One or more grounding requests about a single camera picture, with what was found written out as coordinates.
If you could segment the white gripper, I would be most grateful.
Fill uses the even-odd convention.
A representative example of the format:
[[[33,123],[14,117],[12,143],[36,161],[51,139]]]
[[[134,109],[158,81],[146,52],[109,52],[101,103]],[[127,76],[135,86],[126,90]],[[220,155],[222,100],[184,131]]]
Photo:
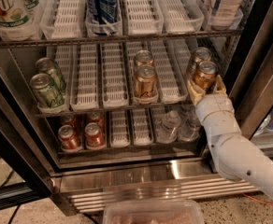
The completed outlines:
[[[187,89],[201,124],[204,124],[207,119],[215,121],[223,117],[224,120],[229,120],[235,116],[232,102],[226,95],[226,87],[220,75],[216,76],[213,89],[213,92],[217,94],[206,95],[206,92],[190,79],[187,80]]]

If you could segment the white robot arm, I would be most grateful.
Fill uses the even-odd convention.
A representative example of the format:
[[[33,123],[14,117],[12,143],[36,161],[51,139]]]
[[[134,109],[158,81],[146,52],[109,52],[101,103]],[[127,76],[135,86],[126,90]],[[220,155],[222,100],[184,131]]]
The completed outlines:
[[[212,93],[190,79],[186,84],[218,174],[229,181],[244,180],[273,200],[273,161],[242,135],[222,78],[216,77]]]

